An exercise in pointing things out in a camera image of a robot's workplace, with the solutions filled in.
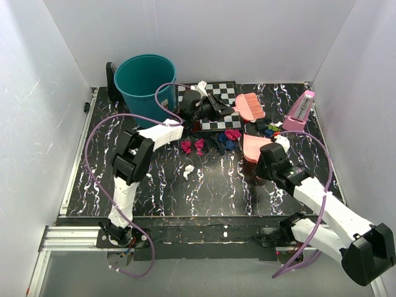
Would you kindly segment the pink hand brush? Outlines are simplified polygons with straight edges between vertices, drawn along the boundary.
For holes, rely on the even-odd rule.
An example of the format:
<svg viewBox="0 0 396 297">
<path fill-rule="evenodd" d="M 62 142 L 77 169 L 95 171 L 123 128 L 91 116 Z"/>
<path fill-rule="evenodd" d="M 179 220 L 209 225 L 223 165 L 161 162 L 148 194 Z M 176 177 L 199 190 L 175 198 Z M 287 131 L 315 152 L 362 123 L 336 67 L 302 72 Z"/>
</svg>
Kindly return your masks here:
<svg viewBox="0 0 396 297">
<path fill-rule="evenodd" d="M 238 95 L 231 113 L 238 113 L 239 116 L 247 122 L 254 122 L 258 119 L 265 118 L 265 111 L 255 93 Z"/>
</svg>

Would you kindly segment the magenta scrap on brush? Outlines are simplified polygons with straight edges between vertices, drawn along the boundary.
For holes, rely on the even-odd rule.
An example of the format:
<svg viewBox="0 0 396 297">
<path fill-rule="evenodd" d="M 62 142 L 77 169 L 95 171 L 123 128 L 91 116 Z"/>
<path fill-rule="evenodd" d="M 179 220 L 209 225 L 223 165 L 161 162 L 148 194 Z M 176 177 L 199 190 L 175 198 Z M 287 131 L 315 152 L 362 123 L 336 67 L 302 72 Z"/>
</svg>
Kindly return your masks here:
<svg viewBox="0 0 396 297">
<path fill-rule="evenodd" d="M 196 148 L 196 150 L 197 150 L 197 154 L 198 154 L 199 156 L 202 156 L 202 155 L 204 154 L 204 153 L 203 153 L 204 144 L 205 144 L 205 140 L 204 140 L 204 139 L 199 139 L 199 140 L 197 140 L 197 141 L 194 143 L 194 146 L 195 146 L 195 148 Z"/>
</svg>

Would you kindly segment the teal plastic bucket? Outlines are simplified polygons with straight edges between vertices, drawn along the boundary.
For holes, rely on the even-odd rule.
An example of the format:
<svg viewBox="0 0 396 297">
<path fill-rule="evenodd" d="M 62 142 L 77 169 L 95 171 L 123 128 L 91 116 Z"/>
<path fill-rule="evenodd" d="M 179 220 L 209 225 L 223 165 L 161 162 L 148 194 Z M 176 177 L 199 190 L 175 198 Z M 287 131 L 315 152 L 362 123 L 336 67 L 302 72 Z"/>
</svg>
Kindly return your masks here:
<svg viewBox="0 0 396 297">
<path fill-rule="evenodd" d="M 116 70 L 114 83 L 128 110 L 145 118 L 163 122 L 164 111 L 176 107 L 176 69 L 163 56 L 143 54 L 124 61 Z"/>
</svg>

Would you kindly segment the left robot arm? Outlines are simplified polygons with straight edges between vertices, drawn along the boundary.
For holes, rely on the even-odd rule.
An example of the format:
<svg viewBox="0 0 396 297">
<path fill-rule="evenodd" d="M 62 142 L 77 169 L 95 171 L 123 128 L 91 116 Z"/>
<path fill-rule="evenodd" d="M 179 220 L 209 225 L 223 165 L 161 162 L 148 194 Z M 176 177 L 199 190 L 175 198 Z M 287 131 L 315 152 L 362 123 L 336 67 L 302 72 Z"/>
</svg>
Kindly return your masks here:
<svg viewBox="0 0 396 297">
<path fill-rule="evenodd" d="M 101 229 L 117 247 L 132 241 L 132 209 L 139 183 L 149 171 L 153 152 L 170 142 L 179 140 L 184 131 L 194 129 L 202 119 L 219 121 L 233 113 L 234 104 L 224 104 L 221 96 L 206 95 L 197 90 L 185 90 L 182 101 L 162 123 L 139 131 L 125 130 L 111 161 L 114 194 L 111 212 Z"/>
</svg>

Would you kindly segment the black and white chessboard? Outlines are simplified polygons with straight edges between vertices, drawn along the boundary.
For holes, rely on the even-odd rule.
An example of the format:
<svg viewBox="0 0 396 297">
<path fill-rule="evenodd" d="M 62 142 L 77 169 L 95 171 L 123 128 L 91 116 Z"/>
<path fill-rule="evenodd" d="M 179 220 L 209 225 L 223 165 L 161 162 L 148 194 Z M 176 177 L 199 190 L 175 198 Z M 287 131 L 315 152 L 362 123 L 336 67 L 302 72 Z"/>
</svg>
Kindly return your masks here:
<svg viewBox="0 0 396 297">
<path fill-rule="evenodd" d="M 186 132 L 208 132 L 208 131 L 225 131 L 228 129 L 242 129 L 242 119 L 238 113 L 233 113 L 218 121 L 209 121 L 208 119 L 193 120 L 193 113 L 199 104 L 200 93 L 191 90 L 193 84 L 176 87 L 178 105 L 175 109 L 176 114 L 182 118 L 184 130 Z M 206 86 L 207 96 L 212 93 L 229 107 L 235 105 L 235 83 L 220 82 L 208 83 Z"/>
</svg>

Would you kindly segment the blue paper scrap far right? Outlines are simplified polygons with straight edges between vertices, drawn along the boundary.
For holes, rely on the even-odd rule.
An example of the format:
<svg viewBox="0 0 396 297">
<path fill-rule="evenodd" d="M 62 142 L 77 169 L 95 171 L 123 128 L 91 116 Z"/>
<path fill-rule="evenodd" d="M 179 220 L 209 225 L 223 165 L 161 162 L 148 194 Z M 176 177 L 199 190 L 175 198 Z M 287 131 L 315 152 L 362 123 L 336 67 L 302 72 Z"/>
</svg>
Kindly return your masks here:
<svg viewBox="0 0 396 297">
<path fill-rule="evenodd" d="M 275 134 L 275 132 L 273 130 L 271 130 L 271 129 L 266 129 L 264 131 L 264 135 L 265 135 L 266 138 L 271 138 L 274 134 Z"/>
</svg>

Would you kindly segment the magenta paper scrap left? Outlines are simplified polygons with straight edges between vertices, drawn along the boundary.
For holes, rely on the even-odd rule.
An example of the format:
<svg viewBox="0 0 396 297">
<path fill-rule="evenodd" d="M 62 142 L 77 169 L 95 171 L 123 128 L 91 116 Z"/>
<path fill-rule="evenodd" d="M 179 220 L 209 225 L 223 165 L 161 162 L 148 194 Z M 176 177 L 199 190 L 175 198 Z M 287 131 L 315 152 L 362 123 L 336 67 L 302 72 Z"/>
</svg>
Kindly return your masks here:
<svg viewBox="0 0 396 297">
<path fill-rule="evenodd" d="M 191 141 L 190 140 L 184 140 L 180 144 L 181 144 L 182 151 L 185 154 L 191 153 Z"/>
</svg>

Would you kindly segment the pink metronome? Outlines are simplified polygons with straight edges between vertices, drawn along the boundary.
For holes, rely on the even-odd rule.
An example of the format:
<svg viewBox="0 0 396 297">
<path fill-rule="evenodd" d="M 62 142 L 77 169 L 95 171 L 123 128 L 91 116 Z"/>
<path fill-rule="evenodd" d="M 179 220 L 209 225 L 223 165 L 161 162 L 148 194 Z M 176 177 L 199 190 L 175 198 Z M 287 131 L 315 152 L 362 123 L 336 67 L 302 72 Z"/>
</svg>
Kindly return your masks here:
<svg viewBox="0 0 396 297">
<path fill-rule="evenodd" d="M 315 93 L 306 90 L 291 107 L 283 122 L 282 128 L 286 131 L 304 131 Z"/>
</svg>

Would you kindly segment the black metronome behind bucket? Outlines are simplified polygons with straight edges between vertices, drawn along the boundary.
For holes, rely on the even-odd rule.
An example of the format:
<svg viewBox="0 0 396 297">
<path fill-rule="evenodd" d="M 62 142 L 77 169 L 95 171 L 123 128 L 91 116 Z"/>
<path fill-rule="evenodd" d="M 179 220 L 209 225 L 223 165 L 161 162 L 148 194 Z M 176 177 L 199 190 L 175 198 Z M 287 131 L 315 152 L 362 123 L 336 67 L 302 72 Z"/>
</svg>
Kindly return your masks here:
<svg viewBox="0 0 396 297">
<path fill-rule="evenodd" d="M 107 89 L 109 99 L 113 102 L 123 101 L 124 98 L 121 95 L 121 92 L 117 89 L 116 84 L 114 82 L 116 67 L 113 62 L 106 63 L 106 79 L 107 79 Z"/>
</svg>

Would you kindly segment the pink dustpan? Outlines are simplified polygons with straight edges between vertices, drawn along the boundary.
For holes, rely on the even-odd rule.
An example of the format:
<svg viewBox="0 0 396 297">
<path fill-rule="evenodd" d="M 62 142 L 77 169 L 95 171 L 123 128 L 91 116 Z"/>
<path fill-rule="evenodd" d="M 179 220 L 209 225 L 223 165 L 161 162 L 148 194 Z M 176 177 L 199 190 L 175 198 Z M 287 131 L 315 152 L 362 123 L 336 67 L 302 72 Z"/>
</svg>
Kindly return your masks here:
<svg viewBox="0 0 396 297">
<path fill-rule="evenodd" d="M 243 135 L 243 155 L 251 163 L 257 163 L 260 157 L 260 148 L 271 144 L 272 141 L 265 137 Z"/>
</svg>

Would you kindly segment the green paper scrap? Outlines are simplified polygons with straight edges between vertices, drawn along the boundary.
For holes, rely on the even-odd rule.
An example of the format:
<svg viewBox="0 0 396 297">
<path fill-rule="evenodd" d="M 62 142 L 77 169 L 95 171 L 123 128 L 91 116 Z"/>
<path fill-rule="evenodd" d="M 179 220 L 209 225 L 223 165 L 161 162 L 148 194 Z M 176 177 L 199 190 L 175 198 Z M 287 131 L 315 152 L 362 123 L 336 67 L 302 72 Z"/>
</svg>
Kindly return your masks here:
<svg viewBox="0 0 396 297">
<path fill-rule="evenodd" d="M 268 127 L 268 129 L 270 129 L 274 132 L 278 132 L 280 130 L 279 127 L 271 125 L 271 124 L 269 124 L 267 127 Z"/>
</svg>

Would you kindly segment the blue paper scrap lower centre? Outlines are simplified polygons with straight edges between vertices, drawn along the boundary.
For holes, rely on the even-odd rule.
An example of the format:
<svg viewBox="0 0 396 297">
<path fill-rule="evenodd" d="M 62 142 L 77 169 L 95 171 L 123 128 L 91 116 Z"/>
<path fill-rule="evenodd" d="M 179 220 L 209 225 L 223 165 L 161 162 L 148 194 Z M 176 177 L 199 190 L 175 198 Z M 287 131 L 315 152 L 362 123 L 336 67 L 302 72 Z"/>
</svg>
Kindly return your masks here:
<svg viewBox="0 0 396 297">
<path fill-rule="evenodd" d="M 234 150 L 236 148 L 235 143 L 232 140 L 227 140 L 224 143 L 225 150 Z"/>
</svg>

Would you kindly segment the dark paper scrap right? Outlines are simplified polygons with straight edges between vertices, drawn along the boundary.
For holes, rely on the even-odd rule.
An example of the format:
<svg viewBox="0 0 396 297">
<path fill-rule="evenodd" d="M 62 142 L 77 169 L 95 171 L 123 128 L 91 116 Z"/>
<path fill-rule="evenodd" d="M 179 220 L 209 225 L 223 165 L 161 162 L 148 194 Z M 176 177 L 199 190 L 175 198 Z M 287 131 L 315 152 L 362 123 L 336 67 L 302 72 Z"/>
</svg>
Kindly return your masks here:
<svg viewBox="0 0 396 297">
<path fill-rule="evenodd" d="M 266 129 L 268 129 L 268 125 L 271 123 L 271 121 L 268 121 L 267 119 L 257 119 L 256 120 L 256 129 L 258 131 L 264 132 Z"/>
</svg>

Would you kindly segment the blue paper scrap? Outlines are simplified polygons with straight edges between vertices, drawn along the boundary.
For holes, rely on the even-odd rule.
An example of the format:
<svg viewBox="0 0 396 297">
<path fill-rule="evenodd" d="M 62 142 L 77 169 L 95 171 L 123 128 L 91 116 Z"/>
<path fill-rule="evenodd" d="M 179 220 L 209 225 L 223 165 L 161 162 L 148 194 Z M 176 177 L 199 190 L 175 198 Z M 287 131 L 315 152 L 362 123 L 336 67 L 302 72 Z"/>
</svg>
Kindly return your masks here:
<svg viewBox="0 0 396 297">
<path fill-rule="evenodd" d="M 235 143 L 232 140 L 227 140 L 224 143 L 225 150 L 234 150 L 236 148 Z"/>
<path fill-rule="evenodd" d="M 218 141 L 222 144 L 225 144 L 228 141 L 228 138 L 224 132 L 217 134 L 217 137 L 218 137 Z"/>
<path fill-rule="evenodd" d="M 266 129 L 264 131 L 264 135 L 265 135 L 266 138 L 271 138 L 274 134 L 275 134 L 275 132 L 273 130 L 271 130 L 271 129 Z"/>
</svg>

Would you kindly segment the white paper scrap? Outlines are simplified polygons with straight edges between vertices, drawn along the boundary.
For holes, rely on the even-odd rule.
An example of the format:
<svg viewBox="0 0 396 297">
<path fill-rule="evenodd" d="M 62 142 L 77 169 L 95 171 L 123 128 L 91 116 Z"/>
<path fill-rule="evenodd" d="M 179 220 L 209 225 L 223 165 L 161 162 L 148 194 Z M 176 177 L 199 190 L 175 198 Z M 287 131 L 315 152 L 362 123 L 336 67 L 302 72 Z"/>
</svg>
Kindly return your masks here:
<svg viewBox="0 0 396 297">
<path fill-rule="evenodd" d="M 193 165 L 187 165 L 184 168 L 183 178 L 187 181 L 189 174 L 191 174 L 193 171 L 194 171 L 194 166 Z"/>
</svg>

